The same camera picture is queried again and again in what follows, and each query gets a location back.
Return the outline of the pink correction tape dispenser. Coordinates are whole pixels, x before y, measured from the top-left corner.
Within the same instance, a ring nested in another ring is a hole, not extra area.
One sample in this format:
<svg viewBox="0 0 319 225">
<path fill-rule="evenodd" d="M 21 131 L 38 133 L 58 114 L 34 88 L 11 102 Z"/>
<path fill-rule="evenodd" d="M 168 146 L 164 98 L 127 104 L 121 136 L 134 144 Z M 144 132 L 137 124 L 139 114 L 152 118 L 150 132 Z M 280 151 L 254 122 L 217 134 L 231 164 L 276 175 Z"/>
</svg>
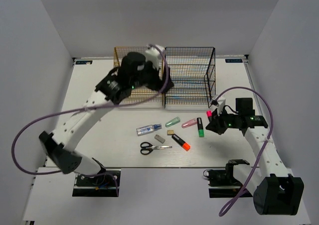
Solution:
<svg viewBox="0 0 319 225">
<path fill-rule="evenodd" d="M 191 120 L 188 120 L 188 121 L 184 122 L 184 123 L 181 125 L 181 127 L 182 127 L 182 128 L 187 128 L 187 127 L 193 126 L 193 125 L 195 125 L 195 124 L 197 124 L 197 119 L 196 119 L 196 118 L 193 118 L 193 119 L 191 119 Z"/>
</svg>

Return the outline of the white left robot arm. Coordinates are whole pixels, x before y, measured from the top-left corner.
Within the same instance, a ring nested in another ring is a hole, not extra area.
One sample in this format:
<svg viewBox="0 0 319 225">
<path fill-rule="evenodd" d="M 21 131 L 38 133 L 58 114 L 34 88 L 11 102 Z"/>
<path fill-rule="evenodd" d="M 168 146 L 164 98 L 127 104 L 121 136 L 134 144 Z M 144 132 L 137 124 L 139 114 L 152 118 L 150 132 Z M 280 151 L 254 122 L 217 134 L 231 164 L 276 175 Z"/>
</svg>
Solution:
<svg viewBox="0 0 319 225">
<path fill-rule="evenodd" d="M 132 90 L 146 87 L 163 94 L 173 86 L 168 65 L 160 74 L 160 63 L 165 63 L 165 49 L 149 47 L 144 53 L 129 52 L 119 67 L 113 68 L 95 87 L 84 106 L 64 125 L 48 133 L 43 131 L 39 140 L 46 155 L 63 174 L 79 173 L 88 176 L 95 185 L 105 180 L 102 165 L 76 151 L 84 135 L 107 113 L 124 104 Z"/>
</svg>

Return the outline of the black handled scissors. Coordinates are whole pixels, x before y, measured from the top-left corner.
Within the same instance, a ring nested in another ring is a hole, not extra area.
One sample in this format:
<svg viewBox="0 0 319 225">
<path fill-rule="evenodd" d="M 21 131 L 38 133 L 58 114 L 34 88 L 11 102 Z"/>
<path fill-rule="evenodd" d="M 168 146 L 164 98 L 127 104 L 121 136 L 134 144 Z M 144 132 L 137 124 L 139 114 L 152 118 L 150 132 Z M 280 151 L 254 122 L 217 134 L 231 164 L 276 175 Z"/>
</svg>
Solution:
<svg viewBox="0 0 319 225">
<path fill-rule="evenodd" d="M 171 149 L 171 148 L 172 146 L 167 146 L 167 145 L 154 146 L 151 143 L 145 141 L 140 144 L 140 153 L 142 155 L 149 155 L 154 150 Z"/>
</svg>

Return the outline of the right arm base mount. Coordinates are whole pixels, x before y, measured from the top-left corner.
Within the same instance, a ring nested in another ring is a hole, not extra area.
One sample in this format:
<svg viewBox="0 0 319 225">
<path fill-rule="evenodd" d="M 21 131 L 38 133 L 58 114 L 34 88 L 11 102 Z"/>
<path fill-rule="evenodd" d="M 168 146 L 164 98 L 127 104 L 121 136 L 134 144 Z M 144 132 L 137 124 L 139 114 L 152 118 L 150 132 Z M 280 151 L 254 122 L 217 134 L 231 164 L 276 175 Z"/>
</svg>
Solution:
<svg viewBox="0 0 319 225">
<path fill-rule="evenodd" d="M 234 198 L 242 187 L 242 183 L 227 176 L 225 169 L 206 169 L 203 177 L 208 181 L 210 198 Z"/>
</svg>

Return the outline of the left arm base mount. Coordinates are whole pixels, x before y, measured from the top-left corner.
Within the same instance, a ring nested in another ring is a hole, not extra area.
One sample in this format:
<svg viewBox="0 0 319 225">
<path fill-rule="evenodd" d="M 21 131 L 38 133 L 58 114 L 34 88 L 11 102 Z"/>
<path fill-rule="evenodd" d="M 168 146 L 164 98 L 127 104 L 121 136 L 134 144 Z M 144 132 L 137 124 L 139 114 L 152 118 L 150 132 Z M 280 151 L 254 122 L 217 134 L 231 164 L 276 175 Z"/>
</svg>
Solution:
<svg viewBox="0 0 319 225">
<path fill-rule="evenodd" d="M 77 175 L 74 182 L 73 197 L 118 197 L 121 170 L 108 170 L 107 175 L 89 178 Z"/>
</svg>

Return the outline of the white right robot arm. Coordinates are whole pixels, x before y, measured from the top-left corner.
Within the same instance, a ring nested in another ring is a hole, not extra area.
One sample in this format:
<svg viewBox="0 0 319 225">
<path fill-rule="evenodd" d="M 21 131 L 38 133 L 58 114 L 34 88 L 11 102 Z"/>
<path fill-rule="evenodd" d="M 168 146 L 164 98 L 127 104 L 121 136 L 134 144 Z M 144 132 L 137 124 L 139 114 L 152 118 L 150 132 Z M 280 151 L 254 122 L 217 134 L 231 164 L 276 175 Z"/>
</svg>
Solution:
<svg viewBox="0 0 319 225">
<path fill-rule="evenodd" d="M 251 194 L 255 210 L 260 215 L 296 215 L 304 183 L 283 164 L 274 142 L 268 137 L 270 129 L 266 120 L 255 114 L 251 98 L 237 98 L 233 113 L 226 111 L 225 101 L 220 97 L 213 102 L 217 108 L 212 112 L 206 129 L 219 135 L 227 129 L 240 130 L 256 157 L 257 165 L 252 168 L 244 159 L 232 159 L 223 170 L 204 171 L 204 177 L 212 187 L 238 186 L 239 196 Z"/>
</svg>

